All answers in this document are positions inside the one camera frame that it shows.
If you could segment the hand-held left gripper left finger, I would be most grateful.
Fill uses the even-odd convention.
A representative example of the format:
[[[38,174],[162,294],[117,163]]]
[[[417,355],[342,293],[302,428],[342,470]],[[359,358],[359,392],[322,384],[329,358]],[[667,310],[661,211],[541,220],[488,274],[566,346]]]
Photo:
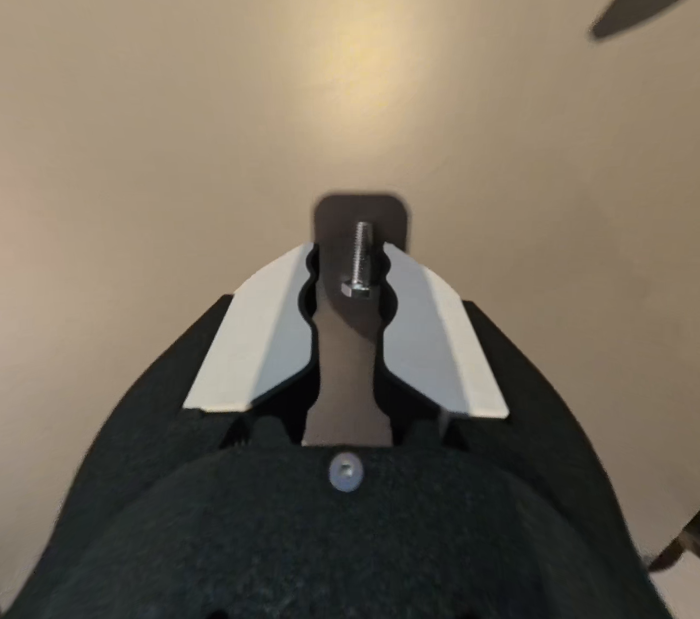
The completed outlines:
[[[246,412],[317,358],[318,247],[303,243],[243,282],[183,402],[184,410]]]

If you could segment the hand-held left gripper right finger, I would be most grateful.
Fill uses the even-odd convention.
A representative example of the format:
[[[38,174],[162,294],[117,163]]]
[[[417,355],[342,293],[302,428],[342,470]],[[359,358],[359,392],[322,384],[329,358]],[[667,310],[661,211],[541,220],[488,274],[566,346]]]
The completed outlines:
[[[510,410],[457,291],[386,242],[388,287],[397,308],[383,337],[389,373],[439,411],[507,419]]]

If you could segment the silver hex bolt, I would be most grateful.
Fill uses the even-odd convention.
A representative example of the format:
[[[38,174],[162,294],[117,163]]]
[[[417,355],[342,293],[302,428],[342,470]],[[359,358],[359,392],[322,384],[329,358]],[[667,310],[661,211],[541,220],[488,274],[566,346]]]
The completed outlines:
[[[351,275],[342,282],[342,294],[351,299],[372,299],[373,225],[368,221],[355,224]]]

